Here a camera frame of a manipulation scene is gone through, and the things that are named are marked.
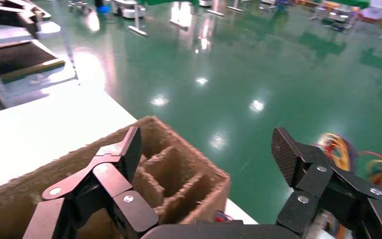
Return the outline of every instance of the blue object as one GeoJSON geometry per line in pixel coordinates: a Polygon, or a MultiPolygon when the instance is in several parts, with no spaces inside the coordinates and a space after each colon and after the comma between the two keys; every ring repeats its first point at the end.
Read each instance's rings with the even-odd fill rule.
{"type": "Polygon", "coordinates": [[[101,6],[101,7],[96,8],[96,11],[98,13],[108,13],[109,7],[108,6],[101,6]]]}

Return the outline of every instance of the green epoxy floor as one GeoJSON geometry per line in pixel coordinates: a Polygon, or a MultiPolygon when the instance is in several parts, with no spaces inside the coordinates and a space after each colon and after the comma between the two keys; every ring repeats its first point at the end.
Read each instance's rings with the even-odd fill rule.
{"type": "MultiPolygon", "coordinates": [[[[49,2],[37,4],[53,12],[49,2]]],[[[65,5],[83,83],[104,88],[136,118],[170,124],[231,174],[230,198],[259,223],[274,223],[290,194],[270,155],[274,127],[305,143],[334,132],[382,153],[382,40],[374,25],[336,33],[299,6],[274,15],[254,1],[241,3],[244,13],[219,6],[224,18],[200,8],[184,31],[169,23],[176,11],[167,3],[147,8],[144,38],[127,30],[132,21],[84,18],[65,5]]],[[[65,54],[61,39],[41,42],[65,54]]]]}

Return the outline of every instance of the cardboard box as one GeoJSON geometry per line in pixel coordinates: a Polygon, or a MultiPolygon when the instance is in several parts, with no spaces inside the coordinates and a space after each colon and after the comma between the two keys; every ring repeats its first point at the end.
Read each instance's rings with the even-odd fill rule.
{"type": "MultiPolygon", "coordinates": [[[[224,210],[229,175],[156,117],[142,118],[131,126],[141,128],[143,140],[134,190],[154,208],[160,223],[213,221],[215,212],[224,210]]],[[[41,201],[41,193],[85,168],[99,150],[116,150],[128,129],[120,129],[0,186],[0,238],[22,238],[36,204],[41,201]]],[[[79,230],[79,238],[120,238],[120,235],[103,209],[79,230]]]]}

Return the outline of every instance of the white desk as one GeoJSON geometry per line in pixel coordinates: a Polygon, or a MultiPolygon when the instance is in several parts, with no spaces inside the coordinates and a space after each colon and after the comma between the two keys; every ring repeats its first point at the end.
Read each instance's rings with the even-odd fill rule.
{"type": "MultiPolygon", "coordinates": [[[[39,38],[51,37],[61,31],[61,27],[52,21],[43,22],[41,27],[41,31],[37,32],[39,38]]],[[[0,44],[33,39],[31,34],[23,27],[0,25],[0,44]]]]}
{"type": "MultiPolygon", "coordinates": [[[[0,185],[134,123],[104,91],[71,89],[0,111],[0,185]]],[[[232,201],[225,213],[257,224],[232,201]]]]}

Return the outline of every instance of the screw head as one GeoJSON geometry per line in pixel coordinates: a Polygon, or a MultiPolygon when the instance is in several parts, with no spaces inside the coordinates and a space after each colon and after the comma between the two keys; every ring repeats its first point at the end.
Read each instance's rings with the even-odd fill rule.
{"type": "Polygon", "coordinates": [[[99,164],[98,166],[96,166],[96,169],[99,171],[99,172],[104,172],[108,169],[108,167],[104,164],[99,164]]]}
{"type": "Polygon", "coordinates": [[[49,194],[50,194],[50,195],[56,195],[56,194],[58,194],[61,190],[62,190],[62,188],[60,188],[60,187],[56,187],[56,188],[50,190],[49,194]]]}
{"type": "Polygon", "coordinates": [[[309,199],[307,197],[304,197],[304,196],[299,196],[298,197],[298,201],[302,202],[302,203],[308,203],[309,202],[309,199]]]}
{"type": "Polygon", "coordinates": [[[381,196],[381,195],[382,195],[382,190],[377,189],[377,188],[371,188],[371,189],[370,189],[370,192],[372,192],[372,193],[374,193],[374,194],[376,194],[376,195],[378,195],[378,196],[381,196]]]}
{"type": "Polygon", "coordinates": [[[323,167],[323,166],[318,166],[317,167],[317,170],[318,171],[321,171],[321,172],[326,172],[327,171],[327,168],[323,167]]]}
{"type": "Polygon", "coordinates": [[[134,200],[134,197],[131,195],[124,197],[124,202],[126,202],[126,203],[130,203],[130,202],[132,202],[132,200],[134,200]]]}

